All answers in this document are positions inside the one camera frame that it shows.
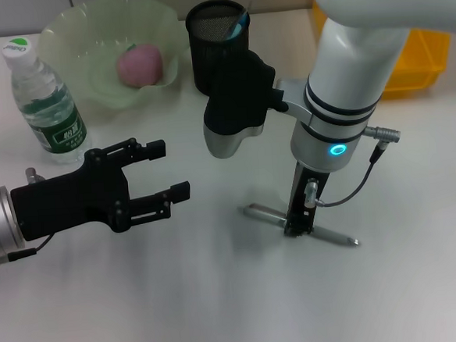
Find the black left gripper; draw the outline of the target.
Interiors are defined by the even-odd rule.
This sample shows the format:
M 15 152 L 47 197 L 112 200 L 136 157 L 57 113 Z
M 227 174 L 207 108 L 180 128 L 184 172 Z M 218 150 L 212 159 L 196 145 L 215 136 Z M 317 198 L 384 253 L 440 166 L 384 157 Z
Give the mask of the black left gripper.
M 32 241 L 89 222 L 123 233 L 133 226 L 171 217 L 171 206 L 191 196 L 188 182 L 130 200 L 123 167 L 166 156 L 163 140 L 139 144 L 135 137 L 92 149 L 79 169 L 12 189 L 12 206 L 25 240 Z

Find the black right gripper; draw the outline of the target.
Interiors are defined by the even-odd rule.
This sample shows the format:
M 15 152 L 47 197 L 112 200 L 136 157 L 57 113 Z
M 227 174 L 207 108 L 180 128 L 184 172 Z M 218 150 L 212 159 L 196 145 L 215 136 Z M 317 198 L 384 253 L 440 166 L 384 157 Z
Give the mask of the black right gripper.
M 297 162 L 294 174 L 293 187 L 286 216 L 287 223 L 283 228 L 284 235 L 290 238 L 302 237 L 303 235 L 312 233 L 316 207 L 307 208 L 305 206 L 305 202 L 307 201 L 307 184 L 312 181 L 315 182 L 317 185 L 315 196 L 319 198 L 330 176 L 329 173 L 307 169 L 299 162 Z

